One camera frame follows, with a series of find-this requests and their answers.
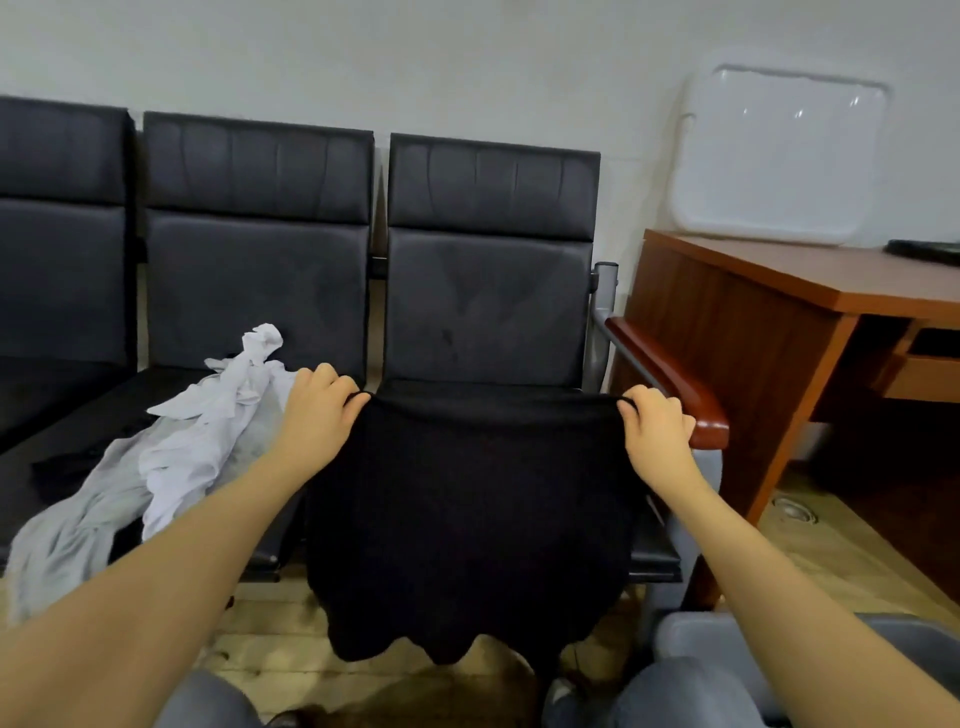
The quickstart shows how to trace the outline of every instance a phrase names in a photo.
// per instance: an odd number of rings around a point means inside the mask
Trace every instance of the knee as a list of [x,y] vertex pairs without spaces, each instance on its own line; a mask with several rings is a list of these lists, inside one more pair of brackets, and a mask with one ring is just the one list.
[[154,728],[262,726],[250,700],[222,677],[193,670],[167,700]]
[[620,726],[642,724],[644,716],[671,726],[763,725],[736,677],[692,657],[671,658],[643,670],[618,698],[616,711]]

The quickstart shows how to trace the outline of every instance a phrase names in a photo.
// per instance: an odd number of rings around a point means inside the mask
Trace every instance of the chair headrest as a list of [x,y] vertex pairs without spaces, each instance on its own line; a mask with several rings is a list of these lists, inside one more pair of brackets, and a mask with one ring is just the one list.
[[368,225],[373,132],[144,114],[152,208]]
[[600,154],[395,133],[393,227],[591,242]]
[[0,96],[0,196],[123,205],[126,109]]

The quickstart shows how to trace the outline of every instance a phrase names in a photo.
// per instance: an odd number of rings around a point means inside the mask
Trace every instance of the gray pants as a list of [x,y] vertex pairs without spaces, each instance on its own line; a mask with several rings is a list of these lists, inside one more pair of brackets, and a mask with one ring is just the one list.
[[198,669],[177,686],[154,728],[263,728],[263,722],[241,691]]
[[[223,678],[195,670],[167,701],[154,728],[262,728],[250,700]],[[544,728],[762,728],[740,682],[689,657],[655,663],[599,711],[575,695],[543,711]]]
[[654,663],[607,706],[568,695],[543,710],[543,728],[763,728],[753,699],[728,672],[692,657]]

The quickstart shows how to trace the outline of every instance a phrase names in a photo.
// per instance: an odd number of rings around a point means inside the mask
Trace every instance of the white plastic tray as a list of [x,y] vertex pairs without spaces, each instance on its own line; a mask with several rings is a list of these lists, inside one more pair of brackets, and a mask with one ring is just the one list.
[[887,84],[819,63],[711,56],[685,98],[674,219],[694,232],[845,242],[870,211],[890,97]]

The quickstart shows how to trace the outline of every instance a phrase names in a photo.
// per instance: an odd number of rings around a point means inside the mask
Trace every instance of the chair backrest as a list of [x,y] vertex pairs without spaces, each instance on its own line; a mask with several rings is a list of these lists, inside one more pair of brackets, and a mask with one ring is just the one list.
[[373,134],[144,115],[150,358],[202,368],[253,327],[362,383]]
[[579,386],[600,155],[393,134],[384,377]]
[[0,356],[132,364],[133,122],[0,97]]

